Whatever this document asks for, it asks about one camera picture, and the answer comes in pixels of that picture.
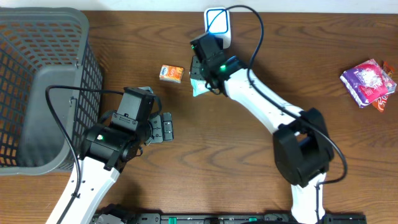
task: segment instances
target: white backdrop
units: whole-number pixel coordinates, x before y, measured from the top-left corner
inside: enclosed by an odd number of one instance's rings
[[[204,11],[233,4],[246,4],[260,12],[398,13],[398,0],[0,0],[1,7],[123,11]]]

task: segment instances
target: wooden table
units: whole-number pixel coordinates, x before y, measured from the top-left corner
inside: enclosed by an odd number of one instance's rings
[[[90,42],[105,70],[104,88],[151,86],[172,113],[175,140],[145,147],[127,164],[99,207],[164,213],[264,213],[289,210],[290,185],[274,164],[271,135],[238,103],[211,93],[192,96],[189,41],[203,33],[196,12],[85,12]],[[369,58],[398,68],[397,15],[262,13],[266,36],[255,73],[281,97],[319,109],[346,155],[349,174],[325,187],[331,212],[363,212],[368,223],[398,219],[398,96],[386,112],[359,109],[339,80]],[[248,61],[259,38],[250,13],[232,13],[230,54]],[[185,68],[181,84],[159,81],[162,64]],[[120,96],[105,96],[102,111]],[[328,178],[341,174],[336,158]],[[0,222],[46,221],[69,174],[1,177]]]

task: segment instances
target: light blue object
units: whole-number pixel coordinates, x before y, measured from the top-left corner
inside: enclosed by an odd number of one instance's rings
[[[198,96],[209,91],[209,89],[206,88],[206,81],[204,80],[196,80],[191,78],[191,85],[193,88],[193,96]]]

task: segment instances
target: red candy wrapper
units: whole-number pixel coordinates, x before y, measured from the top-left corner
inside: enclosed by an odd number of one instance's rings
[[[394,73],[394,68],[388,65],[387,62],[383,63],[383,75],[386,81],[386,87],[389,89],[389,92],[387,94],[391,94],[395,92],[397,84],[392,81],[392,74]],[[389,95],[382,96],[378,98],[377,100],[372,102],[372,105],[378,109],[380,112],[384,111],[384,108],[386,107],[387,99]]]

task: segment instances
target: plastic bin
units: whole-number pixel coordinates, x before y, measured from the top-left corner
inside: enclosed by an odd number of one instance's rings
[[[0,175],[72,169],[45,88],[102,88],[88,29],[76,9],[0,9]],[[83,131],[98,119],[100,94],[54,89],[50,98],[77,148]]]

